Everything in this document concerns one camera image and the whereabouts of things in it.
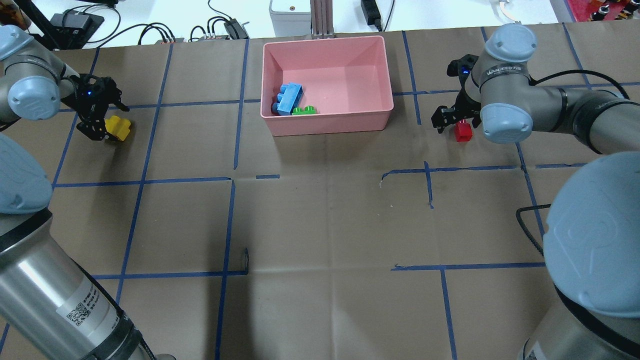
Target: qr code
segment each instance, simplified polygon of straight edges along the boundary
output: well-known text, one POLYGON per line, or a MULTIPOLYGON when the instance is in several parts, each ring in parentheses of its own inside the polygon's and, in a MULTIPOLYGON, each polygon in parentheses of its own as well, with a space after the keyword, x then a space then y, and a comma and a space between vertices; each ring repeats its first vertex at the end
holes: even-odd
POLYGON ((71 310, 71 312, 67 314, 67 318, 76 326, 80 326, 89 317, 89 315, 91 315, 91 311, 89 311, 89 309, 80 302, 75 309, 71 310))

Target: blue lego brick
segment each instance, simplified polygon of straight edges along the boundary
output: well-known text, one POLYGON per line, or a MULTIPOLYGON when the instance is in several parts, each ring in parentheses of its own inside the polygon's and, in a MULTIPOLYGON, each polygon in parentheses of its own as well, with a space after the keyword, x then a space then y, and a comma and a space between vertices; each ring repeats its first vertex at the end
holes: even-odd
POLYGON ((300 84, 283 84, 277 95, 278 102, 273 103, 271 110, 280 115, 291 115, 293 109, 298 107, 302 93, 302 85, 300 84))

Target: pink plastic bin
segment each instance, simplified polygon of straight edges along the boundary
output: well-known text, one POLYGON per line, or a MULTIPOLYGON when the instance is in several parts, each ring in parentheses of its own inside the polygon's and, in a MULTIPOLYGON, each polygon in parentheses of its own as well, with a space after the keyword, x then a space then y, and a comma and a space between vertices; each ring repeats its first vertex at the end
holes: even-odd
POLYGON ((264 46, 260 115, 273 136, 382 130, 394 108, 381 36, 273 42, 264 46), (280 85, 302 85, 299 107, 318 114, 271 112, 280 85))

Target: cord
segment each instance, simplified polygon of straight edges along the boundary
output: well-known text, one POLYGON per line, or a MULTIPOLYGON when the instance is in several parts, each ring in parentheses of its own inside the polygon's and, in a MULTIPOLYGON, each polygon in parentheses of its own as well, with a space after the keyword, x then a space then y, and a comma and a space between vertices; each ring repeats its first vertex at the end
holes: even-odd
POLYGON ((98 45, 96 47, 96 49, 100 49, 101 47, 105 46, 105 44, 107 44, 108 42, 112 41, 113 39, 115 39, 116 37, 119 37, 120 35, 122 35, 123 33, 125 33, 126 31, 129 31, 131 29, 137 28, 138 26, 148 26, 148 24, 135 24, 132 26, 129 26, 128 28, 122 30, 121 32, 113 35, 112 37, 108 38, 105 42, 103 42, 102 44, 98 45))
POLYGON ((194 26, 194 27, 193 27, 193 29, 191 29, 191 34, 189 35, 189 42, 192 42, 192 41, 193 41, 193 39, 195 39, 195 37, 193 37, 193 32, 194 32, 196 29, 200 29, 200 30, 202 30, 202 33, 204 34, 204 36, 205 36, 205 37, 207 36, 207 32, 206 32, 206 31, 204 31, 204 28, 203 28, 203 27, 201 27, 200 25, 196 25, 196 26, 194 26))
POLYGON ((625 91, 625 89, 622 87, 622 85, 620 85, 619 82, 613 80, 612 77, 607 76, 605 74, 602 74, 601 72, 597 72, 597 71, 591 71, 591 70, 580 70, 580 69, 575 69, 575 70, 566 70, 566 71, 561 71, 561 72, 556 72, 555 74, 551 74, 545 78, 542 78, 540 80, 534 80, 531 79, 530 84, 535 86, 538 85, 540 83, 543 83, 547 80, 551 80, 554 78, 558 78, 559 76, 563 76, 563 75, 569 75, 569 74, 587 74, 587 75, 593 75, 593 76, 597 76, 599 78, 605 79, 608 82, 610 82, 613 86, 616 87, 616 89, 618 89, 618 91, 622 94, 622 96, 629 100, 629 95, 627 94, 627 92, 625 91))
POLYGON ((394 6, 396 5, 396 0, 391 2, 391 10, 389 10, 389 16, 387 17, 387 23, 385 24, 385 28, 382 31, 387 30, 387 26, 389 26, 389 22, 391 21, 391 15, 394 13, 394 6))
POLYGON ((224 17, 222 17, 222 16, 214 16, 214 17, 212 17, 211 19, 207 20, 207 31, 209 32, 209 34, 210 34, 210 35, 211 35, 211 33, 216 33, 216 32, 213 30, 213 27, 211 27, 210 22, 211 22, 212 20, 217 20, 217 19, 221 19, 221 20, 223 20, 223 21, 225 21, 225 22, 228 22, 228 20, 227 20, 227 19, 225 19, 225 18, 224 18, 224 17))
POLYGON ((518 219, 518 224, 520 224, 520 227, 522 228, 522 231, 524 231, 524 234, 527 235, 527 237, 529 238, 529 241, 531 241, 531 243, 533 244, 534 247, 536 247, 536 250, 540 253, 540 255, 544 256, 545 253, 542 250, 542 246, 540 246, 540 244, 538 243, 538 241, 536 241, 536 239, 533 237, 533 235, 531 234, 531 232, 529 231, 529 229, 527 228, 527 226, 524 224, 524 221, 522 220, 522 215, 520 215, 523 211, 531 211, 531 210, 539 210, 539 209, 548 209, 551 207, 551 204, 545 204, 545 205, 537 205, 537 206, 527 206, 525 208, 520 208, 516 210, 516 219, 518 219))
POLYGON ((221 11, 219 11, 219 10, 214 9, 214 8, 211 6, 211 0, 208 0, 208 1, 207 1, 207 6, 208 6, 211 10, 213 10, 213 11, 217 12, 218 14, 221 14, 221 15, 226 16, 228 20, 231 20, 231 16, 229 16, 229 15, 227 15, 226 13, 223 13, 223 12, 221 12, 221 11))
POLYGON ((152 22, 149 25, 162 25, 162 26, 166 27, 166 30, 169 31, 169 34, 167 34, 166 37, 169 37, 169 35, 171 35, 170 40, 173 39, 173 41, 175 41, 175 36, 173 35, 173 32, 171 31, 171 28, 169 28, 165 23, 163 23, 163 22, 152 22))
MULTIPOLYGON (((87 41, 87 42, 86 42, 87 44, 95 44, 95 43, 97 43, 97 42, 105 41, 105 40, 107 40, 109 37, 111 37, 113 34, 115 34, 115 33, 116 33, 116 31, 118 31, 118 28, 120 28, 120 23, 122 22, 122 15, 120 14, 120 12, 119 12, 115 7, 111 7, 111 6, 107 6, 107 5, 102 5, 102 6, 104 6, 104 7, 105 7, 105 8, 107 8, 107 9, 111 9, 111 10, 113 10, 114 12, 116 12, 116 14, 118 14, 118 24, 116 24, 115 29, 113 29, 113 31, 112 31, 109 35, 105 36, 104 38, 102 38, 102 39, 100 39, 100 40, 87 41)), ((86 11, 87 11, 87 10, 89 10, 89 8, 84 9, 84 10, 83 10, 83 14, 84 14, 84 13, 86 13, 86 11)))
MULTIPOLYGON (((224 22, 225 22, 225 23, 227 23, 227 24, 230 24, 230 23, 231 23, 231 22, 230 22, 229 20, 227 20, 227 19, 216 19, 216 20, 213 20, 213 23, 211 24, 211 31, 213 32, 213 35, 215 35, 215 34, 216 34, 216 32, 215 32, 215 26, 216 26, 216 23, 217 23, 218 21, 224 21, 224 22)), ((231 25, 231 28, 234 30, 234 33, 236 34, 236 38, 240 38, 240 36, 238 35, 238 30, 236 30, 236 27, 234 27, 233 25, 231 25)))
POLYGON ((155 25, 148 25, 148 24, 147 24, 147 27, 145 27, 145 29, 144 29, 144 30, 142 30, 142 33, 140 34, 140 37, 139 37, 139 39, 138 39, 138 45, 142 45, 142 38, 143 38, 143 37, 145 37, 145 35, 147 34, 147 32, 148 32, 149 30, 151 30, 151 29, 156 29, 156 30, 158 30, 158 32, 159 32, 159 33, 160 33, 160 35, 162 36, 162 41, 163 41, 163 42, 171 41, 171 38, 169 38, 169 39, 167 40, 167 37, 169 36, 169 34, 167 34, 167 32, 166 32, 166 30, 165 30, 165 29, 160 28, 160 27, 155 26, 155 25))

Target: white tabletop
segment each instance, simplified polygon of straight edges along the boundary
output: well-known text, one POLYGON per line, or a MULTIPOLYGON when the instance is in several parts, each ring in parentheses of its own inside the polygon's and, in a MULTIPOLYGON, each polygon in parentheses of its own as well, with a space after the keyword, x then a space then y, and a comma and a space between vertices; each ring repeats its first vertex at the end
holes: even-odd
MULTIPOLYGON (((33 2, 48 18, 75 6, 90 4, 75 0, 33 0, 33 2)), ((387 21, 391 2, 392 0, 377 0, 383 25, 387 21)), ((269 0, 213 0, 211 4, 214 8, 236 18, 241 24, 248 22, 245 28, 249 37, 274 37, 269 15, 269 0)), ((511 0, 506 7, 523 24, 557 22, 550 0, 511 0)), ((209 9, 206 0, 120 0, 116 8, 122 14, 120 29, 138 23, 158 21, 169 25, 176 37, 187 39, 194 26, 205 26, 207 19, 216 15, 209 9)), ((109 35, 117 22, 116 14, 105 8, 96 8, 89 12, 105 18, 104 24, 98 29, 93 39, 98 40, 109 35)), ((360 0, 334 0, 333 21, 336 33, 376 31, 373 26, 367 26, 365 23, 360 9, 360 0)), ((499 0, 396 0, 387 31, 499 26, 507 22, 510 20, 501 13, 499 0)), ((221 31, 223 27, 219 24, 218 26, 221 31)), ((142 28, 132 29, 111 41, 108 46, 137 44, 141 30, 142 28)), ((158 34, 150 32, 144 38, 143 44, 153 44, 157 40, 159 40, 158 34)))

